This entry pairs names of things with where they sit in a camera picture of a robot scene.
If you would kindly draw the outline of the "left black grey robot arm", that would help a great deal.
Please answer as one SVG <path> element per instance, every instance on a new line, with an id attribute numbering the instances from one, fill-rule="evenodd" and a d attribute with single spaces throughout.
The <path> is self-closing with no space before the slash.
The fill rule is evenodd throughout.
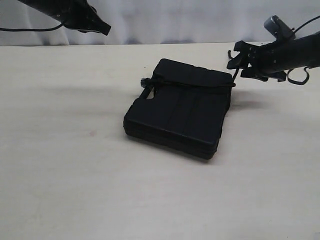
<path id="1" fill-rule="evenodd" d="M 112 28 L 87 0 L 22 0 L 21 3 L 61 22 L 70 30 L 107 36 Z"/>

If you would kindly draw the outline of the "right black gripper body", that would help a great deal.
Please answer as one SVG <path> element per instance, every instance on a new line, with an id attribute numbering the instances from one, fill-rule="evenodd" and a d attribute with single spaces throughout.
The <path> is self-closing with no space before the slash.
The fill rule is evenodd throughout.
<path id="1" fill-rule="evenodd" d="M 259 74 L 268 78 L 286 78 L 286 71 L 290 69 L 290 52 L 283 47 L 252 47 L 249 64 Z"/>

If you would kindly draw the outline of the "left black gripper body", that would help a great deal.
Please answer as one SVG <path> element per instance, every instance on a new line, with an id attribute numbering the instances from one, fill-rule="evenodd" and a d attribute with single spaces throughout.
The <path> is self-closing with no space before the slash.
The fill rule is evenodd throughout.
<path id="1" fill-rule="evenodd" d="M 92 5 L 79 5 L 74 7 L 60 5 L 60 22 L 64 27 L 70 30 L 76 30 L 81 33 L 99 33 L 97 27 L 97 10 Z"/>

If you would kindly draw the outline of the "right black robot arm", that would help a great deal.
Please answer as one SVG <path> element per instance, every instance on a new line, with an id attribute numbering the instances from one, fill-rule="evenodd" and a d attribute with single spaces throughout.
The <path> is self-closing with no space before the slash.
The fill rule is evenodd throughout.
<path id="1" fill-rule="evenodd" d="M 309 79 L 308 69 L 320 66 L 320 33 L 314 33 L 299 39 L 276 40 L 264 45 L 254 45 L 243 40 L 235 43 L 233 50 L 238 52 L 230 57 L 226 65 L 228 70 L 242 70 L 242 78 L 267 82 L 276 79 L 303 86 Z M 306 77 L 302 81 L 293 80 L 289 74 L 297 68 L 303 68 Z"/>

